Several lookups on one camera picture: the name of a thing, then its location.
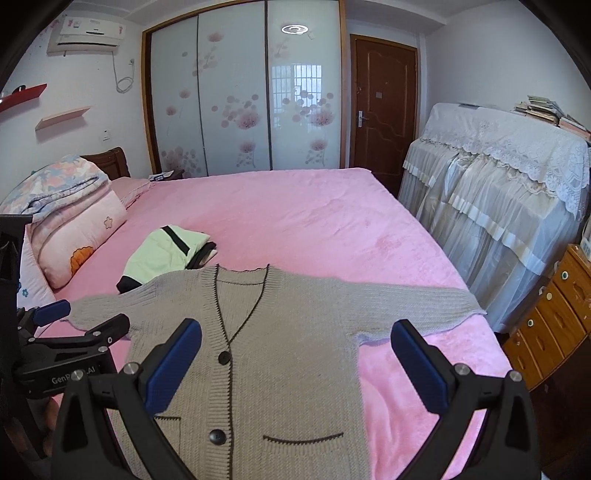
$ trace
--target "dresser drawer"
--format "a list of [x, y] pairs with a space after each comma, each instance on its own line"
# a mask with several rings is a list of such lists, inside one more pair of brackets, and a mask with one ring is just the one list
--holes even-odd
[[570, 250], [567, 250], [560, 262], [553, 281], [569, 301], [585, 329], [591, 332], [591, 279]]
[[522, 373], [527, 388], [531, 390], [542, 381], [540, 370], [519, 330], [505, 342], [503, 350], [511, 366]]
[[519, 332], [530, 347], [542, 376], [545, 378], [550, 375], [564, 359], [564, 355], [538, 310], [529, 312], [519, 327]]
[[569, 355], [583, 340], [586, 332], [553, 281], [549, 283], [536, 308], [556, 338], [563, 355]]

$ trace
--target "red wall shelf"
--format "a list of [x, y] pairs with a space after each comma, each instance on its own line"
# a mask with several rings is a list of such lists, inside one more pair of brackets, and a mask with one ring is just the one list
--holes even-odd
[[38, 98], [42, 93], [43, 90], [47, 87], [47, 84], [44, 83], [43, 85], [37, 85], [36, 87], [26, 88], [20, 92], [13, 93], [12, 95], [7, 95], [4, 98], [0, 98], [0, 112], [4, 110], [8, 110], [19, 103], [26, 102], [28, 100], [33, 100], [34, 98]]

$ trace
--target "folded clothing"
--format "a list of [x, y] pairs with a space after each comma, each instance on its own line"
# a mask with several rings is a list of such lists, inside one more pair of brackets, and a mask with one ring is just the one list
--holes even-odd
[[205, 233], [176, 225], [155, 230], [127, 261], [117, 290], [126, 293], [164, 273], [201, 268], [217, 253], [209, 239]]
[[86, 260], [127, 220], [113, 191], [57, 228], [45, 241], [38, 263], [49, 285], [62, 288]]

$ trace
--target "ceiling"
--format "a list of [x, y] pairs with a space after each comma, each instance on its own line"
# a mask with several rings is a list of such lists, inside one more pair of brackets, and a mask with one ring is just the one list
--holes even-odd
[[[347, 19], [431, 33], [447, 19], [468, 8], [495, 0], [346, 0]], [[139, 25], [153, 25], [179, 11], [199, 8], [215, 0], [74, 0], [70, 9], [100, 12]]]

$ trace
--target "cardigan sleeve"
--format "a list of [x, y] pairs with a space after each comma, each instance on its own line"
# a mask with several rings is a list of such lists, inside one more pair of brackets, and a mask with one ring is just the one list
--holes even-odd
[[328, 290], [338, 316], [359, 344], [390, 337], [392, 325], [408, 319], [421, 335], [450, 330], [473, 314], [486, 313], [473, 294], [456, 288], [424, 288], [339, 282]]

